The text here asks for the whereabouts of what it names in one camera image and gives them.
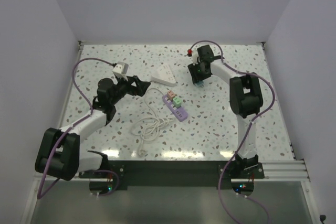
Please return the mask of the green plug adapter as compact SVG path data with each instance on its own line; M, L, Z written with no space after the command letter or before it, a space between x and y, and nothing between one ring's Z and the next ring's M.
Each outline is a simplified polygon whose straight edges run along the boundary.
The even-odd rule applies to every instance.
M180 108L182 106L182 101L179 97L174 97L172 102L176 108Z

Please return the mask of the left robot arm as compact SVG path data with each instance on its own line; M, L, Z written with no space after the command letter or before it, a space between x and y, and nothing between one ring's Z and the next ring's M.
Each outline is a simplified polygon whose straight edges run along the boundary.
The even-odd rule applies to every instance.
M85 151L81 142L108 125L116 114L116 104L125 96L144 96L151 83L137 76L98 82L92 110L77 122L60 129L49 128L44 136L35 161L35 171L52 177L71 180L77 173L91 171L97 178L108 174L107 156L100 152Z

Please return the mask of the white triangular power strip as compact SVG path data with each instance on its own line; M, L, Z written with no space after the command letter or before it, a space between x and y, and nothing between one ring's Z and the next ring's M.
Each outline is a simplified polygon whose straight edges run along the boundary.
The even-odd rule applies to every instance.
M163 63L152 73L151 80L169 87L174 87L177 84L174 74L167 63Z

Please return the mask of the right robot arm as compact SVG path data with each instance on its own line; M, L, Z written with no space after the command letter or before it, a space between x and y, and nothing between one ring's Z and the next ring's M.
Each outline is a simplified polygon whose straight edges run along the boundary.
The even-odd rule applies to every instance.
M221 56L214 55L209 45L188 49L187 55L192 58L188 70L193 84L217 76L229 86L229 105L238 123L238 148L228 172L231 176L246 178L259 163L253 118L259 114L264 101L258 77L229 66Z

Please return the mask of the purple power strip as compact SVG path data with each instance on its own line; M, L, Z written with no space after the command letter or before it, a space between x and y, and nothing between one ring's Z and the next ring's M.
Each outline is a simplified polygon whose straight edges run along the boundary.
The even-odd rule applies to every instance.
M185 111L185 109L183 108L183 106L181 106L180 108L176 108L173 105L172 100L170 100L167 97L167 94L164 95L162 97L162 100L164 102L164 104L168 107L168 109L172 112L172 114L180 121L183 122L188 118L188 113Z

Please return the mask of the pink plug adapter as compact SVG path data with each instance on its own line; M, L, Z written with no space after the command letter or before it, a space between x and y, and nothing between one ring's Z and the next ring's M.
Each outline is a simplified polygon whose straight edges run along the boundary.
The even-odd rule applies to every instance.
M173 100L175 97L176 97L176 94L172 91L172 90L169 90L167 92L167 97L170 99L170 100Z

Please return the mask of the teal plug adapter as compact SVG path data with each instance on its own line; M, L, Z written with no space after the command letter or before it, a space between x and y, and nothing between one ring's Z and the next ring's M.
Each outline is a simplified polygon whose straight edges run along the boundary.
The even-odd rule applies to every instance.
M195 86L198 88L202 88L204 86L204 82L203 81L197 82Z

